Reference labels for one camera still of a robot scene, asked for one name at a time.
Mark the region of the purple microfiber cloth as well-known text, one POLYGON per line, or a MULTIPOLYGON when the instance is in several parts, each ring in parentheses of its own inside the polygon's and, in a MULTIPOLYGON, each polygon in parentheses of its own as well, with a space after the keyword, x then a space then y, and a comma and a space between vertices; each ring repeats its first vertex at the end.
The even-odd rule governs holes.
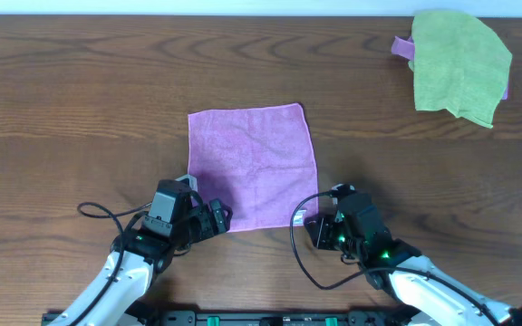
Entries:
POLYGON ((188 116, 188 173, 205 200, 230 206, 233 233, 287 227, 297 204, 318 191, 304 109, 204 110, 188 116))

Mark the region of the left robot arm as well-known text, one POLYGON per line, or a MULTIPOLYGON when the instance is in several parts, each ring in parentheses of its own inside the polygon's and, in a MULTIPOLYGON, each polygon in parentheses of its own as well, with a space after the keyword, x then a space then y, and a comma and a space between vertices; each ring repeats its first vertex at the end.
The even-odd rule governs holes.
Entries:
POLYGON ((219 199, 204 202, 191 175, 162 179, 152 200, 119 214, 94 202, 77 211, 90 218, 112 220, 118 235, 101 271, 64 311, 42 316, 42 325, 148 325, 139 298, 176 256, 192 245, 230 230, 230 206, 219 199))

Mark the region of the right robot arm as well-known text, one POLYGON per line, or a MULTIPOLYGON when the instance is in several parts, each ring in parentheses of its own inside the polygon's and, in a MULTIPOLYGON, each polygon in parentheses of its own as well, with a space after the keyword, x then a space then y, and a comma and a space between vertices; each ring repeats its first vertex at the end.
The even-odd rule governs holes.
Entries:
POLYGON ((444 273, 422 252, 394 238, 369 194, 351 188, 311 195, 330 197, 335 213, 312 216, 304 227, 315 248, 338 251, 359 268, 338 283, 313 284, 332 290, 359 276, 416 310, 408 325, 522 325, 522 305, 492 300, 444 273))

